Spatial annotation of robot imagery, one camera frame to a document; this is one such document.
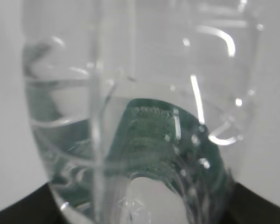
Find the black surface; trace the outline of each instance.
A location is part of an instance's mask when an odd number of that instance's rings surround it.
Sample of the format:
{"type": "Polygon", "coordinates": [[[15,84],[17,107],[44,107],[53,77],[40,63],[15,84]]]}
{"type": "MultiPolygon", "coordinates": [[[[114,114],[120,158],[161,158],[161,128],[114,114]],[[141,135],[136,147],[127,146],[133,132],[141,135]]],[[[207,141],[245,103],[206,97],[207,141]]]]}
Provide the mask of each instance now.
{"type": "MultiPolygon", "coordinates": [[[[0,224],[65,224],[47,185],[0,212],[0,224]]],[[[238,184],[220,224],[280,224],[280,208],[238,184]]]]}

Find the water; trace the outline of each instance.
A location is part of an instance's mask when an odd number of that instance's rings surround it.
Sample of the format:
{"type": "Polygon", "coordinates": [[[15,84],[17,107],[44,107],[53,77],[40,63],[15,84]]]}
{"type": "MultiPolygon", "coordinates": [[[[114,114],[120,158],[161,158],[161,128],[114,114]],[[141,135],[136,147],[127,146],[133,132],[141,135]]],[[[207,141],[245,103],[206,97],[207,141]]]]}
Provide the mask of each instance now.
{"type": "MultiPolygon", "coordinates": [[[[102,128],[106,151],[104,166],[99,167],[88,119],[64,122],[52,99],[68,83],[28,81],[27,95],[51,189],[73,224],[79,219],[121,224],[218,220],[233,181],[218,146],[208,140],[206,126],[170,103],[113,98],[110,105],[125,108],[119,118],[113,117],[117,122],[101,117],[110,127],[102,128]],[[103,169],[99,181],[95,177],[98,169],[103,169]],[[104,192],[98,192],[99,186],[104,192]],[[175,216],[167,217],[171,211],[175,216]]],[[[85,86],[82,82],[71,85],[85,86]]],[[[115,113],[116,108],[105,110],[115,113]]]]}
{"type": "Polygon", "coordinates": [[[103,1],[98,51],[104,63],[91,55],[98,34],[89,33],[96,31],[89,15],[99,10],[88,4],[97,1],[35,2],[25,3],[28,106],[67,220],[216,223],[233,186],[229,168],[238,170],[243,151],[240,127],[249,116],[242,97],[262,29],[244,1],[240,8],[237,1],[202,1],[197,9],[196,1],[103,1]],[[89,121],[95,66],[104,68],[107,92],[100,144],[89,121]],[[211,142],[210,133],[219,137],[211,142]]]}

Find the clear plastic bottle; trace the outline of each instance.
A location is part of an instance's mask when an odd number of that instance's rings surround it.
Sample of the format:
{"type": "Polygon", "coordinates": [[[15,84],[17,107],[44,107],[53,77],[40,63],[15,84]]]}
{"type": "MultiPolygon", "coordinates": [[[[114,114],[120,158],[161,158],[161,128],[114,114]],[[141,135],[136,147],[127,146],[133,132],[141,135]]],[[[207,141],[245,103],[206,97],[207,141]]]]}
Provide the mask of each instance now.
{"type": "Polygon", "coordinates": [[[246,0],[25,0],[31,126],[68,221],[212,224],[252,120],[246,0]]]}

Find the white background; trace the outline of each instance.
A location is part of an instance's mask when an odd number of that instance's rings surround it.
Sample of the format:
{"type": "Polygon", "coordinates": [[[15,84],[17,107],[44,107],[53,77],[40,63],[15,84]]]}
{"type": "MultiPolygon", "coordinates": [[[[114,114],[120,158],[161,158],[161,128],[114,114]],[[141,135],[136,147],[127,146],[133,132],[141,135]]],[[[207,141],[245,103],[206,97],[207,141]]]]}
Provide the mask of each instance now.
{"type": "MultiPolygon", "coordinates": [[[[263,5],[255,138],[240,182],[280,206],[280,0],[263,5]]],[[[20,0],[0,0],[0,210],[46,182],[28,127],[22,44],[20,0]]]]}

